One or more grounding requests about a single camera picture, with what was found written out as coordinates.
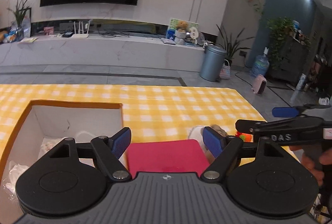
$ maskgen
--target cardboard box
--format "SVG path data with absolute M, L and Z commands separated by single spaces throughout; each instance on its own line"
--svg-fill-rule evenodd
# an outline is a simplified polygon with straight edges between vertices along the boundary
M 5 187 L 9 165 L 31 166 L 41 156 L 41 145 L 53 139 L 72 137 L 76 142 L 113 136 L 123 127 L 121 103 L 67 102 L 32 100 L 22 113 L 0 159 L 0 223 L 11 224 L 23 215 L 17 198 Z M 91 159 L 80 159 L 93 165 Z M 126 165 L 124 155 L 120 161 Z

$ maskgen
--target trash can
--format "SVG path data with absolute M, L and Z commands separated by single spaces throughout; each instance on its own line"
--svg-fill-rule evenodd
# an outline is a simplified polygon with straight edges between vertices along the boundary
M 216 81 L 224 64 L 227 52 L 220 47 L 208 45 L 205 49 L 205 57 L 200 76 L 208 81 Z

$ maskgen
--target red cloth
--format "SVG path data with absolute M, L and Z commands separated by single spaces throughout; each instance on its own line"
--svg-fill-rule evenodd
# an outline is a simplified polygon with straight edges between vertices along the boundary
M 132 143 L 127 149 L 127 163 L 132 177 L 138 171 L 157 173 L 197 172 L 209 166 L 196 140 L 156 143 Z

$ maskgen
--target white marble countertop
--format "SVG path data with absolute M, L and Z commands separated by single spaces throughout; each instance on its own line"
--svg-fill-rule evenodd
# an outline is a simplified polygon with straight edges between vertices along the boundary
M 161 45 L 166 45 L 170 47 L 183 47 L 183 48 L 189 48 L 189 49 L 197 49 L 197 50 L 204 50 L 202 47 L 191 47 L 186 45 L 172 45 L 172 44 L 166 44 L 161 41 L 161 39 L 157 38 L 146 38 L 146 37 L 137 37 L 137 36 L 119 36 L 119 37 L 113 37 L 113 38 L 106 38 L 99 34 L 89 34 L 89 36 L 86 39 L 74 39 L 74 38 L 59 38 L 56 37 L 56 35 L 48 36 L 48 35 L 36 35 L 34 37 L 38 37 L 38 39 L 35 40 L 35 42 L 40 41 L 48 41 L 48 40 L 57 40 L 57 41 L 63 41 L 63 40 L 70 40 L 70 41 L 87 41 L 87 40 L 106 40 L 109 42 L 115 42 L 115 41 L 133 41 L 133 42 L 143 42 L 143 43 L 156 43 Z

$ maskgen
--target tile floor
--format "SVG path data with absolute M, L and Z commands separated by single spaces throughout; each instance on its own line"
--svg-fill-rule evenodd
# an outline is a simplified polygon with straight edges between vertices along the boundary
M 267 120 L 273 121 L 274 107 L 317 103 L 311 93 L 294 92 L 285 83 L 269 81 L 261 96 L 251 91 L 253 78 L 247 72 L 232 71 L 230 80 L 209 82 L 198 72 L 99 65 L 1 66 L 0 83 L 9 84 L 128 84 L 194 87 L 228 87 L 237 90 Z

